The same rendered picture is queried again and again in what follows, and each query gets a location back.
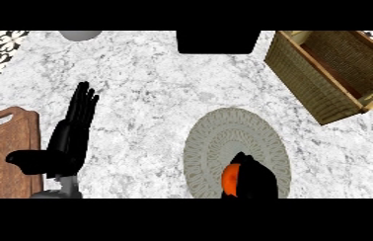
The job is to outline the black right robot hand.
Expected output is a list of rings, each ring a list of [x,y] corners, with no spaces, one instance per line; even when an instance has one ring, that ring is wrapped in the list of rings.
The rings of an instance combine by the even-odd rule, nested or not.
[[[273,171],[254,159],[239,152],[230,164],[239,164],[237,196],[221,192],[224,199],[276,199],[279,197],[277,178]]]

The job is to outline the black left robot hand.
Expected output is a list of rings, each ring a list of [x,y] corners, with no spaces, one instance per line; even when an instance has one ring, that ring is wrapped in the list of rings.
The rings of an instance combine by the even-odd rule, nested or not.
[[[99,96],[80,82],[71,97],[65,119],[59,121],[46,150],[28,150],[7,157],[6,161],[16,164],[26,175],[46,174],[75,176],[84,164],[88,130],[94,116]]]

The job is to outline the orange squash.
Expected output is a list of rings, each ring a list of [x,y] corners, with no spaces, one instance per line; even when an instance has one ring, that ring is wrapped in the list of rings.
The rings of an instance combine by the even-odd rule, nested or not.
[[[237,196],[239,164],[228,164],[221,173],[221,189],[228,196]]]

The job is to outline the round grey woven placemat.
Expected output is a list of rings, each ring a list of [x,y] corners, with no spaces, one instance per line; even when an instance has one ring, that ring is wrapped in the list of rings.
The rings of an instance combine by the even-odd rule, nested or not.
[[[279,133],[265,120],[237,108],[209,112],[190,129],[184,148],[184,175],[196,199],[221,198],[221,172],[239,152],[273,171],[279,198],[290,193],[290,160]]]

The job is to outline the rectangular wicker basket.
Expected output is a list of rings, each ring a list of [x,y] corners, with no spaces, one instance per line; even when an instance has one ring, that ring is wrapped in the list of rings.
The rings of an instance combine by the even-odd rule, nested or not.
[[[373,110],[373,40],[361,31],[276,31],[265,63],[320,125]]]

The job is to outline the brown wooden cutting board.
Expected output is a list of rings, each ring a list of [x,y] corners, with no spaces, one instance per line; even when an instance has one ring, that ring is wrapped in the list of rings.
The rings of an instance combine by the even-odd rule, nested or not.
[[[40,115],[21,107],[0,111],[0,199],[26,199],[43,188],[43,175],[26,175],[21,167],[6,161],[19,152],[41,149]]]

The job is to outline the black and white patterned tile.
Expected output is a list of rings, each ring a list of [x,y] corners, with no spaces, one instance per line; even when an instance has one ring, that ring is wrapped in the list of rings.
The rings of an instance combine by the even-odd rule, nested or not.
[[[28,31],[0,31],[0,73],[15,56]]]

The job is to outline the grey round bowl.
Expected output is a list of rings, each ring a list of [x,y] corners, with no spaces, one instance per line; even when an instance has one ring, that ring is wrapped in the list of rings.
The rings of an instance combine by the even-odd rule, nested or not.
[[[85,41],[100,35],[100,31],[60,31],[62,36],[71,41]]]

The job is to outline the black box-shaped appliance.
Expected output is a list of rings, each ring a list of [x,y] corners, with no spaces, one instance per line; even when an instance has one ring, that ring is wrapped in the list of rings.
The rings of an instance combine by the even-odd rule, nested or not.
[[[259,31],[177,31],[183,54],[249,54]]]

